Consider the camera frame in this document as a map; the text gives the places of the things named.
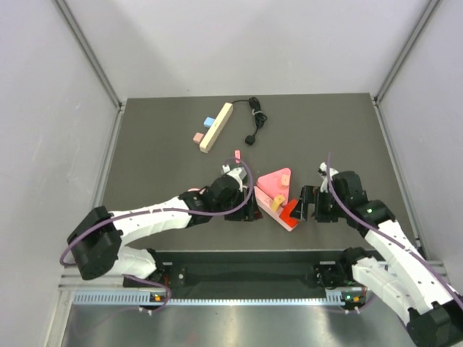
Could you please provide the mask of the pink long power strip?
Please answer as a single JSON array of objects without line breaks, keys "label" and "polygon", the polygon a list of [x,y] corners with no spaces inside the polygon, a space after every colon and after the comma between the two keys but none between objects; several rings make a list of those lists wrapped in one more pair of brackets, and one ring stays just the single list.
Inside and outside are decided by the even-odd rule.
[{"label": "pink long power strip", "polygon": [[297,222],[292,222],[292,224],[289,225],[285,220],[280,218],[280,214],[283,211],[282,207],[279,207],[275,212],[271,209],[271,203],[273,202],[273,200],[265,192],[263,192],[258,187],[254,187],[254,193],[258,207],[261,210],[267,213],[272,219],[274,219],[281,227],[286,229],[288,232],[294,230],[294,228],[297,226]]}]

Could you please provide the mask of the pink triangular socket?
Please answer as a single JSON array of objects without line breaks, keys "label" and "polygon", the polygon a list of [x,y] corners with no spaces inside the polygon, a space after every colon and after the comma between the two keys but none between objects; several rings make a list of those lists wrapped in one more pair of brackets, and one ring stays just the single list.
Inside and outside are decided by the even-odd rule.
[{"label": "pink triangular socket", "polygon": [[290,190],[290,183],[289,186],[283,187],[281,185],[281,176],[283,174],[291,175],[292,171],[290,168],[283,168],[266,175],[260,176],[257,180],[257,186],[263,192],[265,192],[272,200],[275,198],[276,195],[283,195],[285,197],[285,201],[282,204],[285,206],[289,200],[289,190]]}]

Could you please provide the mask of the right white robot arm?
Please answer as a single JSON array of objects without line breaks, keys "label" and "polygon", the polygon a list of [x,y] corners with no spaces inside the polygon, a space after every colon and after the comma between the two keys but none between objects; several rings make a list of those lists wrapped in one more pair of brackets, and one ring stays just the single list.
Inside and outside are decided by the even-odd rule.
[{"label": "right white robot arm", "polygon": [[322,184],[301,189],[290,217],[319,223],[344,219],[386,262],[382,267],[361,247],[345,249],[336,263],[339,280],[371,290],[402,321],[416,346],[462,342],[462,295],[418,252],[391,210],[368,199],[354,171],[339,172],[322,162],[318,173]]}]

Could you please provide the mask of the red cube plug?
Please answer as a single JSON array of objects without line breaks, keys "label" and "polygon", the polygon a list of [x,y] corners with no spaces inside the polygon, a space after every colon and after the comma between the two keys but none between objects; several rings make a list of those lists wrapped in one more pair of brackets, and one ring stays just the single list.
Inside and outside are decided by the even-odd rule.
[{"label": "red cube plug", "polygon": [[283,222],[285,222],[285,224],[287,224],[288,227],[290,228],[294,228],[299,223],[298,219],[290,216],[291,212],[296,207],[296,205],[297,205],[297,200],[289,201],[279,215],[280,219]]}]

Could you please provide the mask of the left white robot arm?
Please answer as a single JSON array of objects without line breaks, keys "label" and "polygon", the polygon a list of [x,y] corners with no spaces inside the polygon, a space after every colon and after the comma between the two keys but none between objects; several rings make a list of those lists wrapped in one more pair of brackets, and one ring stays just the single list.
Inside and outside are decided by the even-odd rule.
[{"label": "left white robot arm", "polygon": [[73,256],[72,264],[83,280],[122,275],[154,287],[166,275],[161,258],[154,249],[133,249],[130,244],[164,231],[206,224],[214,217],[236,222],[263,217],[252,174],[242,161],[223,166],[211,185],[162,203],[128,211],[93,208],[69,235],[65,254]]}]

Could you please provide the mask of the peach plug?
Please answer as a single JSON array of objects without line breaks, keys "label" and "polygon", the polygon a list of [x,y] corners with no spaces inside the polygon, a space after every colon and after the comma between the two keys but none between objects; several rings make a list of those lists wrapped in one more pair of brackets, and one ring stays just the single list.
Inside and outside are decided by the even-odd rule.
[{"label": "peach plug", "polygon": [[287,187],[287,186],[289,186],[289,183],[290,183],[290,175],[283,174],[281,176],[281,185],[283,187]]}]

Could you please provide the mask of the yellow orange plug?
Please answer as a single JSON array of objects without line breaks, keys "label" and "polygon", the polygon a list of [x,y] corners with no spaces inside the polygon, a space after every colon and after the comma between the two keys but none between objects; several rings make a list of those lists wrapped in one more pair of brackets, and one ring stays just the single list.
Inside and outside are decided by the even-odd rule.
[{"label": "yellow orange plug", "polygon": [[284,203],[285,197],[281,194],[276,195],[275,198],[271,202],[271,209],[272,211],[276,212],[281,205]]}]

